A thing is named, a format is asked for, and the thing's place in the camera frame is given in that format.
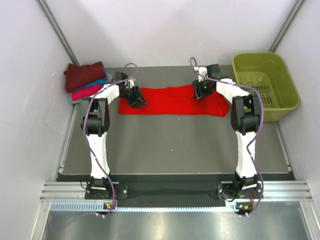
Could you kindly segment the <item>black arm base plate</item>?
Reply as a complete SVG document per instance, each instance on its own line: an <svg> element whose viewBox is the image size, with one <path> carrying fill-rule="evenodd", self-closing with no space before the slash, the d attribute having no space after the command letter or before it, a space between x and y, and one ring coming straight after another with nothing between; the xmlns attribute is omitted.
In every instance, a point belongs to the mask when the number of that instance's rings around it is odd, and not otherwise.
<svg viewBox="0 0 320 240"><path fill-rule="evenodd" d="M234 174L114 174L118 207L221 207L226 200L258 200L261 187L240 190Z"/></svg>

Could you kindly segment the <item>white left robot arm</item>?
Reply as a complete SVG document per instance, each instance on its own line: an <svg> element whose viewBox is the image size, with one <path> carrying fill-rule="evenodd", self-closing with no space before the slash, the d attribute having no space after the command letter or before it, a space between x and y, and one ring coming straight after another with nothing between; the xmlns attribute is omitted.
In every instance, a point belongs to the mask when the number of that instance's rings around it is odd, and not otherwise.
<svg viewBox="0 0 320 240"><path fill-rule="evenodd" d="M115 186L110 178L107 160L106 140L111 124L109 104L122 98L130 107L142 108L148 105L135 80L135 76L129 77L124 72L117 71L111 81L97 93L82 99L80 127L91 158L90 178L86 181L85 190L85 198L88 200L115 198Z"/></svg>

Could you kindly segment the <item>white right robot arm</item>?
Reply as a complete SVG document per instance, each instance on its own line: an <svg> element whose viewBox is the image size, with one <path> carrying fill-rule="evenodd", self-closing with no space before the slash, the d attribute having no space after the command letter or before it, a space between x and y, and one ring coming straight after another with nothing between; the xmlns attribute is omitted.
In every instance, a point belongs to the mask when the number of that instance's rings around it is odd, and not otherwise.
<svg viewBox="0 0 320 240"><path fill-rule="evenodd" d="M256 138L263 122L260 97L252 87L238 85L221 75L219 65L192 65L198 79L192 82L194 98L201 100L217 92L231 104L230 124L237 138L237 166L231 186L222 188L221 198L233 201L260 190L255 166Z"/></svg>

